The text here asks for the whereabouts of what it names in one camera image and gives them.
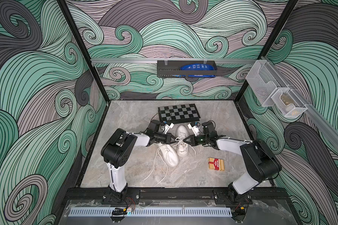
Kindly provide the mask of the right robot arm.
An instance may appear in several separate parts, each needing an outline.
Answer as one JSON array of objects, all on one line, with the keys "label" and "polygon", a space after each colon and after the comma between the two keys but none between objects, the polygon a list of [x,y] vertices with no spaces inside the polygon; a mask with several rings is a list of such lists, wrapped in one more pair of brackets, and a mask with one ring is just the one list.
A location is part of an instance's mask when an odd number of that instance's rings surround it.
[{"label": "right robot arm", "polygon": [[193,135],[185,138],[184,143],[191,147],[202,145],[218,151],[232,152],[243,158],[246,171],[229,185],[235,196],[247,193],[263,181],[278,175],[282,170],[272,150],[261,139],[246,141],[219,135],[211,121],[202,123],[202,130],[198,128],[196,122],[191,122],[187,126]]}]

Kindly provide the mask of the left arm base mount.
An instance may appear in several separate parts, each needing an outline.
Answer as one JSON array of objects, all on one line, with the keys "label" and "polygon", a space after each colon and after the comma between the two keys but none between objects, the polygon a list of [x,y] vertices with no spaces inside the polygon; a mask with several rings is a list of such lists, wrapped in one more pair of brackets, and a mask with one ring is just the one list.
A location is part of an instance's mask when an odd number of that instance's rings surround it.
[{"label": "left arm base mount", "polygon": [[103,204],[122,205],[126,202],[128,204],[138,204],[140,200],[139,188],[125,188],[121,192],[115,192],[111,188],[107,188],[102,198]]}]

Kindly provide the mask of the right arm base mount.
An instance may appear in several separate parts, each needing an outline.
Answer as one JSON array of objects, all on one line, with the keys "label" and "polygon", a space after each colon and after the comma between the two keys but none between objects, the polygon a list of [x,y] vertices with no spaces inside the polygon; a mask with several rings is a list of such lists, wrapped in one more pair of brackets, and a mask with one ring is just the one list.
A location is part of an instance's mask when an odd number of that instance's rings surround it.
[{"label": "right arm base mount", "polygon": [[237,194],[235,190],[231,190],[228,188],[224,189],[214,189],[213,190],[214,199],[216,204],[224,204],[224,205],[247,205],[253,204],[250,195],[248,194]]}]

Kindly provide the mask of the white knit shoe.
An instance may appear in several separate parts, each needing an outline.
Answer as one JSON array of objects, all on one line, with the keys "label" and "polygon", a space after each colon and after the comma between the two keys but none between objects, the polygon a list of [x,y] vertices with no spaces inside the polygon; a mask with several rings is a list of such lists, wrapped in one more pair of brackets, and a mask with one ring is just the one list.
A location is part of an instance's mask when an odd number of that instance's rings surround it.
[{"label": "white knit shoe", "polygon": [[176,130],[176,141],[177,143],[174,147],[177,150],[177,154],[179,157],[187,157],[189,153],[189,148],[191,148],[194,152],[194,156],[196,156],[196,150],[189,144],[185,143],[184,140],[189,137],[189,132],[184,125],[179,125]]},{"label": "white knit shoe", "polygon": [[159,144],[159,153],[163,162],[168,167],[176,167],[179,164],[177,152],[169,144]]}]

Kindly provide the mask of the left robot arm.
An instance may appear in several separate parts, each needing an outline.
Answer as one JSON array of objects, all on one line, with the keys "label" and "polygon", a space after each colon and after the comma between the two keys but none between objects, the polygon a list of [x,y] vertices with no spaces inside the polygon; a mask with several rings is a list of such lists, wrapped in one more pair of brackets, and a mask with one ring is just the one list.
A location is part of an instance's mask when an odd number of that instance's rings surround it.
[{"label": "left robot arm", "polygon": [[169,133],[173,127],[173,123],[152,120],[143,132],[129,133],[121,128],[114,132],[102,148],[101,155],[110,171],[109,187],[115,194],[123,195],[128,187],[124,165],[134,147],[149,147],[157,144],[155,157],[160,157],[166,169],[178,165],[178,155],[171,146],[177,143],[177,140]]}]

